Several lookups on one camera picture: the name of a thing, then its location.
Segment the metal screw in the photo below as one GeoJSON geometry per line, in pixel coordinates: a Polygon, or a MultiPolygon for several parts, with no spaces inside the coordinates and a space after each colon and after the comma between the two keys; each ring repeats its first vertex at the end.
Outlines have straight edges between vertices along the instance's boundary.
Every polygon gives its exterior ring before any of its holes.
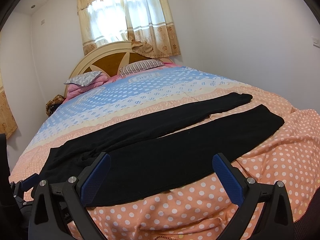
{"type": "Polygon", "coordinates": [[[46,182],[45,180],[41,180],[40,183],[39,183],[39,185],[40,185],[41,187],[43,187],[45,184],[47,184],[47,182],[46,182]]]}
{"type": "Polygon", "coordinates": [[[68,182],[69,182],[69,183],[75,183],[76,180],[77,180],[77,178],[72,176],[72,177],[70,177],[70,178],[68,179],[68,182]]]}
{"type": "Polygon", "coordinates": [[[254,178],[247,178],[247,182],[249,184],[255,184],[256,183],[256,180],[254,178]]]}
{"type": "Polygon", "coordinates": [[[283,186],[284,186],[284,183],[283,183],[282,181],[278,181],[278,182],[277,182],[277,185],[278,185],[279,187],[283,187],[283,186]]]}

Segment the striped pillow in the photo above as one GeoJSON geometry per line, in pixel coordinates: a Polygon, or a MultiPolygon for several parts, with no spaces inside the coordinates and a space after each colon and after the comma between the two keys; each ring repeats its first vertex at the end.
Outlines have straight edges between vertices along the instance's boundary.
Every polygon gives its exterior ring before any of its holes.
{"type": "Polygon", "coordinates": [[[162,66],[165,66],[165,64],[155,59],[137,61],[121,68],[120,69],[121,74],[119,77],[125,77],[130,74],[134,74],[144,70],[148,70],[156,67],[162,67],[162,66]]]}

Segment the blue polka dot fabric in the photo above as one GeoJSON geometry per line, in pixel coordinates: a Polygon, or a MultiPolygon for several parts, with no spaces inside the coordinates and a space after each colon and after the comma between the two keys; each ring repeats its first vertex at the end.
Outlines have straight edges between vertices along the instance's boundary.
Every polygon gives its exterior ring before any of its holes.
{"type": "Polygon", "coordinates": [[[147,102],[169,101],[171,97],[193,96],[206,87],[239,83],[188,67],[172,67],[141,72],[114,83],[106,83],[61,105],[41,126],[30,146],[59,134],[64,129],[104,117],[147,102]]]}

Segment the headboard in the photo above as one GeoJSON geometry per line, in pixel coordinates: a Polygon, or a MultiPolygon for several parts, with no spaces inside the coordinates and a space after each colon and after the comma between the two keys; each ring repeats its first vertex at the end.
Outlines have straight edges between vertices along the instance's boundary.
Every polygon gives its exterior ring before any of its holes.
{"type": "MultiPolygon", "coordinates": [[[[110,77],[118,75],[120,69],[130,63],[150,59],[133,52],[131,41],[119,41],[101,46],[87,54],[73,70],[70,78],[90,71],[103,71],[110,77]]],[[[162,62],[172,62],[160,58],[162,62]]]]}

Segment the bedspread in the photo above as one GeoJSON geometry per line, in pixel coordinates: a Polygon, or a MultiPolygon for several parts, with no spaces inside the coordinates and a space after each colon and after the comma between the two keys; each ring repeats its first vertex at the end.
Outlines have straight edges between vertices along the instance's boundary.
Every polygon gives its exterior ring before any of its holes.
{"type": "MultiPolygon", "coordinates": [[[[285,124],[267,141],[238,158],[233,166],[258,182],[285,183],[294,220],[299,219],[320,185],[320,117],[314,110],[295,109],[284,98],[213,74],[187,67],[157,68],[105,84],[60,106],[42,125],[19,158],[11,181],[39,173],[50,148],[114,123],[185,103],[231,92],[248,93],[253,100],[226,113],[213,114],[202,124],[247,111],[260,104],[284,118],[285,124]]],[[[155,172],[170,172],[168,167],[155,172]]],[[[25,194],[30,200],[30,192],[25,194]]],[[[182,188],[134,203],[91,208],[89,213],[108,239],[216,239],[237,206],[230,203],[215,174],[182,188]]],[[[259,204],[243,239],[250,237],[259,218],[259,204]]],[[[74,223],[73,236],[80,239],[74,223]]]]}

